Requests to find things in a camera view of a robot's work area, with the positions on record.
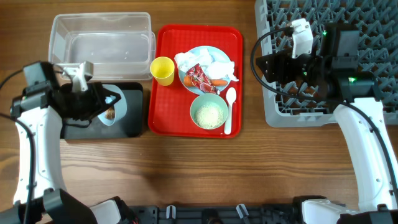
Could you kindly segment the white tissue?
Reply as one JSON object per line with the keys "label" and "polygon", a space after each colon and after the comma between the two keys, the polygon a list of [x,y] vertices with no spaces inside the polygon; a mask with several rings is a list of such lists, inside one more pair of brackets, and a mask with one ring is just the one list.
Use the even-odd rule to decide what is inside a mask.
{"label": "white tissue", "polygon": [[196,64],[200,66],[209,66],[213,62],[213,58],[208,49],[200,49],[197,53],[178,53],[175,55],[174,60],[178,69],[182,72],[187,72]]}
{"label": "white tissue", "polygon": [[205,69],[205,73],[212,80],[228,78],[238,82],[239,79],[234,75],[234,66],[234,62],[213,62]]}

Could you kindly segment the light blue bowl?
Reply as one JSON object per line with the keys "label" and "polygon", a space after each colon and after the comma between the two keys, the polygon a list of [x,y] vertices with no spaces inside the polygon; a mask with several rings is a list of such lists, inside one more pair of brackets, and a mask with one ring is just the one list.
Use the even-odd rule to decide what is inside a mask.
{"label": "light blue bowl", "polygon": [[127,113],[127,101],[126,101],[126,97],[124,96],[122,90],[116,86],[116,85],[109,85],[109,84],[103,84],[103,88],[111,91],[111,92],[115,92],[117,94],[120,95],[121,99],[118,100],[114,105],[114,109],[116,111],[116,117],[113,120],[108,120],[104,117],[105,112],[101,113],[98,115],[99,120],[107,125],[107,126],[112,126],[114,125],[116,122],[118,122],[120,119],[122,119],[126,113]]}

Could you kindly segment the green bowl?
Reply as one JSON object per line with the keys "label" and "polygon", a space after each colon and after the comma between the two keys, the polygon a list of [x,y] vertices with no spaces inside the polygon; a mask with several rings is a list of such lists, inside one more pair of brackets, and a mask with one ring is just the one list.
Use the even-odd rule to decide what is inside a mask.
{"label": "green bowl", "polygon": [[222,97],[205,93],[196,97],[190,106],[192,121],[205,130],[220,128],[228,117],[228,106]]}

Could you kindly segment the brown food scrap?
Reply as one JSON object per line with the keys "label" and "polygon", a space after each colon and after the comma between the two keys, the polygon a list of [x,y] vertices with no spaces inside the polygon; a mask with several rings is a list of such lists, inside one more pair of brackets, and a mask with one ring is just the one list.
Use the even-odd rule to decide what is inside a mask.
{"label": "brown food scrap", "polygon": [[105,111],[104,117],[108,120],[113,120],[116,117],[116,111],[114,109],[114,107],[110,107],[109,109],[107,109]]}

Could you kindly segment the white rice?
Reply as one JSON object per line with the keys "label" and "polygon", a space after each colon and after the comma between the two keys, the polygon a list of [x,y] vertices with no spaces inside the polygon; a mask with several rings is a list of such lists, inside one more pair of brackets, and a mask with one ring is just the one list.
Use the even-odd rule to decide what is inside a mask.
{"label": "white rice", "polygon": [[195,121],[203,129],[215,129],[223,123],[223,110],[220,106],[207,104],[195,112]]}

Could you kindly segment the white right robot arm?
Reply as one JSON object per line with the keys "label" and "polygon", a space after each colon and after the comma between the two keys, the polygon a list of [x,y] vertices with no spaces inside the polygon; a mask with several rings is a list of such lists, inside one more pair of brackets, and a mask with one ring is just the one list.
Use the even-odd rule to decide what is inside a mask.
{"label": "white right robot arm", "polygon": [[386,130],[378,82],[358,68],[359,30],[351,24],[324,26],[319,54],[305,19],[283,29],[294,46],[250,61],[258,82],[301,80],[318,87],[317,102],[331,106],[345,137],[356,176],[358,210],[321,197],[295,198],[299,223],[396,223],[397,159]]}

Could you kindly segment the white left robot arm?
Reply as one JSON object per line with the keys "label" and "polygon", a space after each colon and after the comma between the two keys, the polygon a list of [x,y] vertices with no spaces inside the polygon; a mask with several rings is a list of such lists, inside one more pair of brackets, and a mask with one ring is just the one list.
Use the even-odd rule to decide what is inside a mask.
{"label": "white left robot arm", "polygon": [[64,121],[91,121],[121,99],[100,82],[90,82],[93,64],[60,67],[71,82],[61,86],[55,65],[36,62],[22,72],[27,87],[14,98],[10,118],[20,142],[19,182],[14,206],[1,213],[10,223],[37,223],[47,214],[54,223],[121,223],[119,198],[87,207],[66,190],[60,164]]}

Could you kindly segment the orange carrot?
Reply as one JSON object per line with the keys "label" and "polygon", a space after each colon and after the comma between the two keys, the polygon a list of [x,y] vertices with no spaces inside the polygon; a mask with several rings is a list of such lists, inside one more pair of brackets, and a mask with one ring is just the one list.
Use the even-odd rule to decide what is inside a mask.
{"label": "orange carrot", "polygon": [[[228,84],[228,81],[223,80],[223,79],[214,79],[210,80],[211,84],[214,86],[226,86]],[[185,86],[193,87],[194,84],[191,83],[191,79],[188,76],[185,76],[183,79],[183,84]]]}

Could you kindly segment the red snack wrapper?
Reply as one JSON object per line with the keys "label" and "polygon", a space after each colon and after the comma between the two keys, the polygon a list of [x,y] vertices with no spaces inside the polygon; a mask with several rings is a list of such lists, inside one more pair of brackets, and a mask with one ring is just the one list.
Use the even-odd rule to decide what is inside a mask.
{"label": "red snack wrapper", "polygon": [[219,95],[220,93],[219,89],[217,89],[217,87],[215,87],[211,80],[205,75],[199,63],[186,72],[183,81],[186,86],[196,87],[204,93],[212,93],[216,95]]}

